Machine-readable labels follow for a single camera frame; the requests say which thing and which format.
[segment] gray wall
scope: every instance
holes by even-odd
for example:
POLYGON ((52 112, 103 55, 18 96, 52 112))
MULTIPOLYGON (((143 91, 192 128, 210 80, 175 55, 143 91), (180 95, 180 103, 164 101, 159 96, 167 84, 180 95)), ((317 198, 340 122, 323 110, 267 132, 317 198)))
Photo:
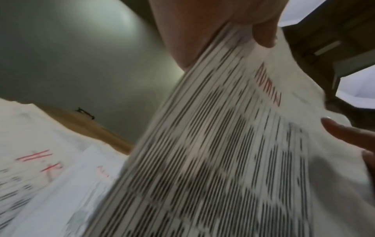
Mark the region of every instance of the gray wall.
POLYGON ((0 97, 78 106, 135 142, 182 75, 118 0, 2 0, 0 97))

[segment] wall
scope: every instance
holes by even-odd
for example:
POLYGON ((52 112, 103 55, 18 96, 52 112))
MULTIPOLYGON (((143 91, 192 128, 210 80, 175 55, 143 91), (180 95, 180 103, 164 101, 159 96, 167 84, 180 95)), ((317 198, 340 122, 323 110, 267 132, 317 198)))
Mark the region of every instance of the wall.
POLYGON ((0 97, 81 107, 135 142, 182 71, 118 0, 2 0, 0 97))

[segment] hand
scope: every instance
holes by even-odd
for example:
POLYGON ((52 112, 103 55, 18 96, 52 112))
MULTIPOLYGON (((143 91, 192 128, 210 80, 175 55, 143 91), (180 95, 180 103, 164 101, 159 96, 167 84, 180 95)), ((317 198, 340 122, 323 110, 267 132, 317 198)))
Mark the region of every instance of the hand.
POLYGON ((275 45, 277 23, 288 0, 149 0, 167 49, 190 68, 227 22, 253 24, 254 39, 275 45))
POLYGON ((321 123, 332 136, 365 149, 362 151, 362 158, 367 166, 372 182, 375 184, 375 132, 347 127, 336 123, 330 118, 322 118, 321 123))

